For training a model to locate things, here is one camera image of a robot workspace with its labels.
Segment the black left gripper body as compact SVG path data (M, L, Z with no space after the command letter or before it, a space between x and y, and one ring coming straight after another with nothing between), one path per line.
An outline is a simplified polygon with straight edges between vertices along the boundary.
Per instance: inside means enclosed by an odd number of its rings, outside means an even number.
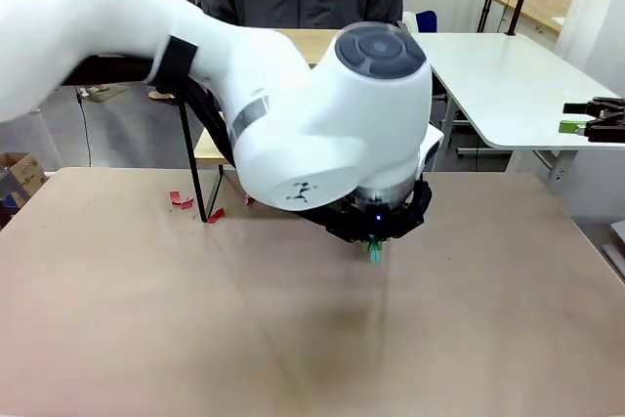
M312 222L347 242L384 242L401 238L421 226L432 195L429 183L420 178L409 192L410 201L404 200L395 208L364 203L348 195L312 209Z

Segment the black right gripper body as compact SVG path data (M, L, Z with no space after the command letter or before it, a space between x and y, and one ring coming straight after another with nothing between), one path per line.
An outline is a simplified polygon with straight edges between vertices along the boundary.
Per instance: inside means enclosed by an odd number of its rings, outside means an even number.
M625 143L623 99L595 97L587 103L586 114L593 117L584 128L584 136L589 142Z

